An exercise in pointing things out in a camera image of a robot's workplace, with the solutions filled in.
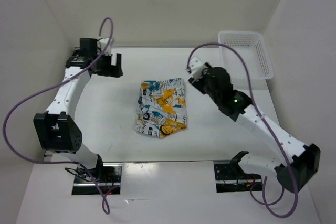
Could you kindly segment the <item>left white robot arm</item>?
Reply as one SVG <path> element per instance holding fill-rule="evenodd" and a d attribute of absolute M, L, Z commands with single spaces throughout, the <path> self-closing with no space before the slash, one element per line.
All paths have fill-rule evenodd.
<path fill-rule="evenodd" d="M 80 47 L 68 58 L 62 86 L 44 113 L 37 113 L 33 123 L 43 149 L 59 154 L 77 164 L 67 172 L 88 182 L 105 179 L 102 158 L 83 143 L 83 134 L 75 123 L 75 111 L 91 76 L 119 78 L 121 54 L 111 53 L 113 39 L 81 38 Z"/>

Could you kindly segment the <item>colourful printed shorts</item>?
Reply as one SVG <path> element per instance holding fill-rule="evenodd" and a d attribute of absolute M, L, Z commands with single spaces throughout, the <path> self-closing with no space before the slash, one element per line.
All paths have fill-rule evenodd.
<path fill-rule="evenodd" d="M 142 81 L 136 104 L 136 132 L 165 138 L 187 129 L 185 95 L 182 78 Z"/>

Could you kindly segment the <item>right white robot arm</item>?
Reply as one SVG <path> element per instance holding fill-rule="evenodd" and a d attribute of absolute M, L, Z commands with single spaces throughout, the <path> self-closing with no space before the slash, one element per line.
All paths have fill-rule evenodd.
<path fill-rule="evenodd" d="M 232 159 L 231 174 L 235 178 L 243 178 L 247 173 L 272 176 L 287 191 L 301 191 L 319 169 L 320 148 L 294 138 L 255 108 L 250 96 L 233 88 L 224 68 L 197 61 L 188 71 L 193 87 L 208 95 L 224 115 L 252 132 L 275 154 L 272 160 L 264 160 L 241 151 Z"/>

